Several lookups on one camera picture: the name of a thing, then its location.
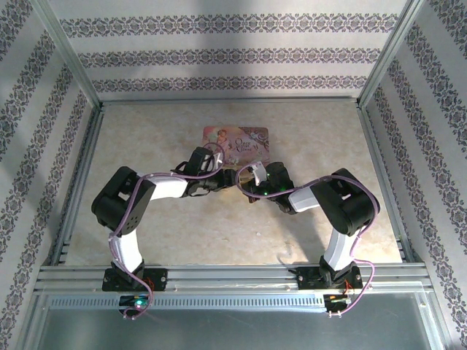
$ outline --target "striped wall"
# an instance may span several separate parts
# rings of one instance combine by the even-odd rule
[[[357,97],[405,0],[50,0],[103,101]]]
[[[13,349],[91,106],[31,4],[0,11],[0,349]]]
[[[427,1],[367,112],[413,249],[467,349],[467,1]]]

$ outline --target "wire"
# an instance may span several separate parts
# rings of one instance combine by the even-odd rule
[[[200,176],[189,176],[189,175],[182,175],[182,174],[176,174],[176,173],[173,173],[173,172],[170,172],[170,173],[160,173],[160,172],[157,172],[157,173],[151,173],[151,174],[146,174],[146,175],[143,175],[141,176],[138,181],[136,182],[135,184],[135,187],[133,189],[133,192],[131,193],[131,196],[128,200],[128,206],[126,208],[126,211],[125,211],[125,214],[123,215],[121,221],[120,221],[120,224],[118,224],[117,228],[115,229],[115,231],[111,232],[109,234],[109,248],[110,248],[110,252],[112,253],[112,257],[113,259],[117,262],[118,264],[118,267],[121,268],[123,270],[123,272],[125,272],[126,274],[128,274],[133,280],[137,281],[138,283],[140,283],[144,288],[146,288],[147,292],[148,292],[148,300],[147,300],[147,305],[145,308],[143,309],[139,309],[139,308],[135,308],[133,306],[130,306],[128,307],[124,312],[123,312],[123,317],[124,318],[127,318],[128,315],[127,313],[131,310],[133,311],[138,311],[139,313],[137,313],[136,315],[132,316],[131,319],[135,320],[137,319],[138,317],[142,316],[146,311],[147,309],[153,304],[153,300],[154,300],[154,294],[153,294],[153,290],[151,289],[151,287],[146,283],[144,282],[142,279],[140,279],[138,276],[134,275],[132,272],[130,272],[126,267],[125,265],[123,264],[123,262],[120,260],[116,250],[115,250],[115,238],[117,237],[117,235],[121,232],[126,220],[128,219],[128,217],[130,216],[130,212],[133,208],[133,205],[134,205],[134,201],[136,199],[136,195],[138,193],[138,190],[139,190],[139,187],[141,186],[141,183],[144,181],[144,180],[147,180],[147,179],[152,179],[152,178],[155,178],[155,177],[161,177],[161,176],[171,176],[171,177],[177,177],[177,178],[180,178],[180,179],[186,179],[186,180],[202,180],[202,179],[207,179],[208,177],[211,177],[215,174],[217,174],[220,169],[223,167],[224,165],[224,162],[225,162],[225,151],[224,149],[216,142],[208,142],[207,144],[204,145],[204,148],[206,148],[206,146],[208,145],[215,145],[216,146],[216,149],[217,148],[220,148],[220,151],[222,152],[222,161],[219,165],[219,167],[214,170],[214,171],[211,171],[209,172],[208,174],[204,174],[204,175],[200,175]]]
[[[361,238],[362,238],[362,235],[373,225],[373,222],[374,220],[376,219],[377,217],[377,213],[378,213],[378,204],[376,202],[376,198],[373,196],[373,194],[370,192],[370,190],[368,188],[366,188],[363,184],[361,184],[360,182],[358,181],[355,181],[354,179],[350,179],[348,177],[345,177],[345,176],[340,176],[340,175],[327,175],[327,176],[323,176],[323,177],[320,177],[319,179],[315,179],[313,181],[310,181],[302,186],[298,186],[298,187],[294,187],[290,190],[286,190],[286,191],[282,191],[282,192],[276,192],[276,193],[271,193],[271,194],[268,194],[268,195],[256,195],[254,193],[250,193],[250,192],[247,192],[246,190],[244,190],[242,188],[242,186],[240,185],[240,173],[242,171],[244,171],[245,169],[247,168],[250,168],[252,166],[255,166],[255,165],[260,165],[260,162],[256,162],[256,163],[251,163],[251,164],[247,164],[246,166],[240,168],[237,173],[236,173],[236,176],[235,176],[235,183],[236,183],[236,186],[239,188],[240,191],[242,191],[242,193],[244,195],[247,195],[248,197],[253,197],[253,198],[273,198],[273,197],[277,197],[278,195],[285,195],[285,194],[288,194],[288,193],[293,193],[295,191],[298,191],[298,190],[301,190],[302,188],[305,188],[305,187],[311,187],[311,186],[314,186],[320,182],[323,182],[323,181],[326,181],[326,180],[330,180],[330,179],[336,179],[336,180],[342,180],[342,181],[345,181],[349,184],[353,184],[354,186],[357,186],[358,188],[360,188],[362,191],[364,191],[364,193],[370,198],[370,201],[371,201],[371,204],[373,205],[373,217],[370,219],[370,222],[367,224],[367,226],[365,226],[358,234],[357,234],[357,237],[355,238],[355,241],[352,245],[352,248],[350,249],[350,257],[353,259],[353,261],[355,261],[356,263],[360,263],[360,264],[367,264],[367,265],[370,265],[371,267],[371,273],[370,273],[370,277],[368,278],[368,281],[366,282],[365,286],[362,288],[360,294],[357,296],[357,298],[350,304],[348,305],[345,310],[343,311],[340,311],[338,313],[332,313],[330,312],[329,313],[329,317],[331,316],[341,316],[342,314],[345,314],[346,312],[350,311],[357,303],[358,301],[362,298],[363,294],[366,292],[366,290],[368,289],[368,287],[370,286],[371,282],[373,281],[373,277],[374,277],[374,271],[376,270],[374,264],[371,262],[371,261],[367,261],[367,260],[359,260],[359,259],[355,259],[354,258],[354,253],[355,253],[355,249],[357,248],[357,245],[358,243],[360,242]]]

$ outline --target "beige floor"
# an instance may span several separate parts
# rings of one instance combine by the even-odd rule
[[[311,101],[108,106],[66,264],[109,264],[90,205],[120,166],[168,171],[200,145],[206,125],[267,127],[271,161],[283,161],[296,185],[348,168],[382,204],[357,257],[401,261],[354,103]],[[317,263],[330,234],[321,209],[289,216],[269,201],[249,204],[236,188],[154,201],[138,227],[146,263],[161,265]]]

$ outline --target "patterned wallpaper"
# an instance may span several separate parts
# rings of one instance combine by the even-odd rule
[[[427,1],[367,106],[456,349],[467,349],[466,29],[465,1]]]
[[[405,1],[51,0],[103,101],[357,97]]]
[[[91,107],[29,2],[0,9],[0,349],[13,349]]]

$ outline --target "damask wallpaper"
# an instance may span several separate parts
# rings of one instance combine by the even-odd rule
[[[467,349],[466,29],[465,1],[427,1],[367,106],[456,349]]]
[[[13,349],[91,107],[30,3],[0,9],[0,349]]]
[[[354,96],[403,0],[51,0],[103,101]]]

